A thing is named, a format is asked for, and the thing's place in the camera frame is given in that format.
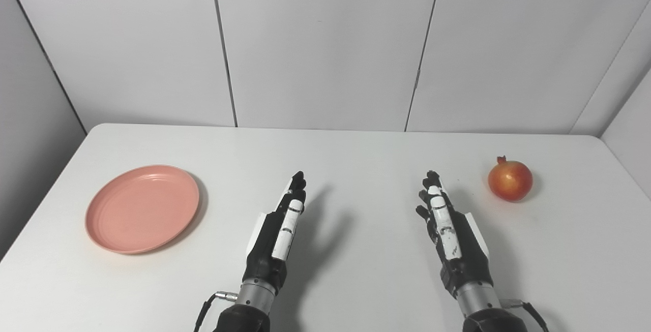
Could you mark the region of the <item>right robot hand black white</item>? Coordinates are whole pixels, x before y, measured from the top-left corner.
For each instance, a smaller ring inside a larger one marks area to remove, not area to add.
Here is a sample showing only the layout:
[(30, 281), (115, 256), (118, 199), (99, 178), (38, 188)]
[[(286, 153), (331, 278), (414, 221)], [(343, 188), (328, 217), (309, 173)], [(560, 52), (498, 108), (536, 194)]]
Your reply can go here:
[(470, 213), (454, 209), (437, 172), (429, 170), (422, 184), (419, 198), (423, 204), (416, 207), (416, 213), (425, 221), (435, 245), (446, 291), (457, 297), (468, 283), (493, 286), (488, 255), (479, 240), (481, 233), (470, 223)]

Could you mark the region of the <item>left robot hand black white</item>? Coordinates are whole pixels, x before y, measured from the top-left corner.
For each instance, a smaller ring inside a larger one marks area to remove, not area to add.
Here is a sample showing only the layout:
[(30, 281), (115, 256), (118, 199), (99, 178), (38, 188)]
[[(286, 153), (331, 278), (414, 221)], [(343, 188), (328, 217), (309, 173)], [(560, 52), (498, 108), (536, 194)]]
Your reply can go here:
[(253, 280), (270, 286), (278, 295), (287, 277), (287, 258), (299, 218), (305, 211), (306, 180), (302, 171), (287, 183), (274, 211), (262, 214), (246, 258), (242, 281)]

